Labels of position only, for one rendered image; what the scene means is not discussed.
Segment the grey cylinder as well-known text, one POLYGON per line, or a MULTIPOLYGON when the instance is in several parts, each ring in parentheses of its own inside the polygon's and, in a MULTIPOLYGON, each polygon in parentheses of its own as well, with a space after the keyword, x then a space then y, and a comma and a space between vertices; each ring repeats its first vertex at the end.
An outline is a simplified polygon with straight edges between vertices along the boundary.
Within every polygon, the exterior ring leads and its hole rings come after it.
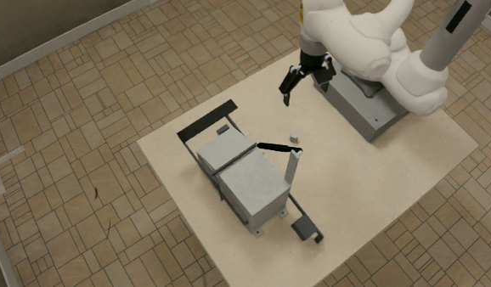
POLYGON ((297 138, 298 138, 298 133, 297 132, 291 132, 290 141, 292 143, 295 143, 297 141, 297 138))

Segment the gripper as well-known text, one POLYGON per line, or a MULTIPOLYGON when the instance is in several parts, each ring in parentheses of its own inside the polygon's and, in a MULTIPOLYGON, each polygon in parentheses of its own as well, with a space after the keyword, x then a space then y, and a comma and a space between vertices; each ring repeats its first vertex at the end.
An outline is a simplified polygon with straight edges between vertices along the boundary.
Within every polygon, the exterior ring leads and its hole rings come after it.
MULTIPOLYGON (((306 76, 312 73, 311 67, 319 67, 324 62, 327 63, 328 68, 331 68, 335 76, 336 70, 332 64, 332 58, 328 53, 325 53, 321 56, 313 56, 313 55, 306 54, 301 50, 299 65, 295 67, 293 65, 290 66, 287 75, 285 76, 284 80, 281 82, 279 86, 280 92, 284 94, 283 102, 286 107, 289 107, 292 89, 299 83, 301 79, 304 79, 306 76)), ((329 83, 330 82, 327 82, 321 85, 321 88, 325 93, 327 93, 329 83)))

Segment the black straight rod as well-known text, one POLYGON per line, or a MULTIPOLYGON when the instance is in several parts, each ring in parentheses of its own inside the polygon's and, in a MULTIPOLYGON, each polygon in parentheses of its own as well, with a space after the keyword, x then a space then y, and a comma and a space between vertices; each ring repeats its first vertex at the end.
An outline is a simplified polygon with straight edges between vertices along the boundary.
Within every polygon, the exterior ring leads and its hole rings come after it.
POLYGON ((291 152, 294 150, 298 155, 301 155, 303 150, 302 148, 297 147, 289 147, 288 145, 275 144, 275 143, 255 143, 259 149, 269 149, 280 152, 291 152))

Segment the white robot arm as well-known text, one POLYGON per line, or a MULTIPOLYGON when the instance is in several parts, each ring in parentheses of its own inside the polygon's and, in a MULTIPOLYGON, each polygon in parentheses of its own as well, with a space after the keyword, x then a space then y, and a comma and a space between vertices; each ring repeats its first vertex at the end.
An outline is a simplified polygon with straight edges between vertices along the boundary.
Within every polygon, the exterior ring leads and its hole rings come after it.
POLYGON ((445 104, 448 64, 489 14, 491 0, 456 0, 426 46, 411 53, 399 27, 414 1, 392 0, 378 14, 352 16, 342 0, 302 0, 299 46, 313 56, 329 52, 366 98, 385 86, 406 110, 429 116, 445 104))

